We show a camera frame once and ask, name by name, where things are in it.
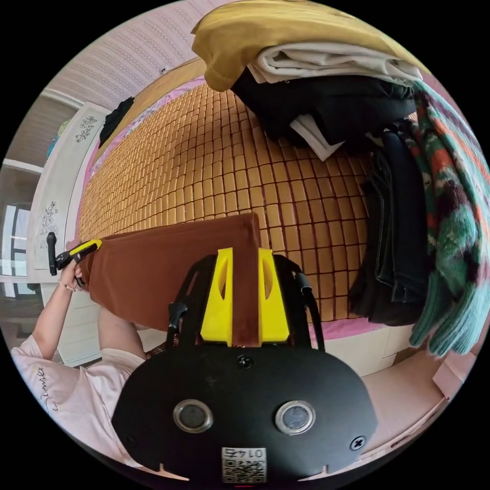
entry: pink t-shirt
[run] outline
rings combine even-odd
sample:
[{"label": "pink t-shirt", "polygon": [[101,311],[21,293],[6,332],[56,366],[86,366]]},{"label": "pink t-shirt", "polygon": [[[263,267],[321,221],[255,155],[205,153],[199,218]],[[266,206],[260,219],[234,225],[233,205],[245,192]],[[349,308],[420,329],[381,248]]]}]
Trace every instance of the pink t-shirt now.
[{"label": "pink t-shirt", "polygon": [[143,359],[104,351],[102,361],[87,369],[43,359],[32,336],[11,354],[34,397],[62,429],[105,456],[140,468],[122,446],[111,417],[124,383]]}]

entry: bamboo mat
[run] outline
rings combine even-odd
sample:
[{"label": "bamboo mat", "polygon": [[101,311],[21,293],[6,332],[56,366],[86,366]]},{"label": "bamboo mat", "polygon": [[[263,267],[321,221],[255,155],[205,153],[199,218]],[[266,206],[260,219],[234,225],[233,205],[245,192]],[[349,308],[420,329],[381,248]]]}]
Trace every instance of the bamboo mat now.
[{"label": "bamboo mat", "polygon": [[80,239],[255,211],[262,246],[304,269],[322,321],[355,317],[347,294],[364,256],[368,165],[276,145],[232,92],[204,84],[107,157],[83,195]]}]

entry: brown towel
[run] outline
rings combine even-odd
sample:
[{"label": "brown towel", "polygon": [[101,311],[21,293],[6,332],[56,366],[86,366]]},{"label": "brown towel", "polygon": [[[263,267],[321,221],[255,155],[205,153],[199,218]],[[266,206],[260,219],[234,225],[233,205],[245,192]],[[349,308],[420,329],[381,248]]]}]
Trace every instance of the brown towel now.
[{"label": "brown towel", "polygon": [[168,305],[191,266],[233,247],[233,343],[258,344],[259,221],[255,213],[103,238],[81,262],[90,298],[113,314],[167,330]]}]

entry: label sticker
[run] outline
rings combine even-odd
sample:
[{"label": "label sticker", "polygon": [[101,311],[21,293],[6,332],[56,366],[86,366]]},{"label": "label sticker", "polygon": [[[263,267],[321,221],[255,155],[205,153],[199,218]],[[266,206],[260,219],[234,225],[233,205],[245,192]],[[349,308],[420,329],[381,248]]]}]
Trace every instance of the label sticker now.
[{"label": "label sticker", "polygon": [[265,483],[265,448],[222,448],[224,483]]}]

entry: person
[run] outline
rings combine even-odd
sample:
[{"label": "person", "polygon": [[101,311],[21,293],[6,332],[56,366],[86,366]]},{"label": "person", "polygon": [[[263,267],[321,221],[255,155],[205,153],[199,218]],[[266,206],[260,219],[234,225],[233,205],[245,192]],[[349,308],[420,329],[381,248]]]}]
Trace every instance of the person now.
[{"label": "person", "polygon": [[73,437],[116,461],[161,476],[179,478],[161,468],[154,472],[134,461],[117,437],[111,417],[131,373],[146,360],[134,324],[100,309],[101,360],[85,367],[52,361],[80,267],[71,261],[39,316],[32,335],[12,349],[13,360],[31,393],[50,417]]}]

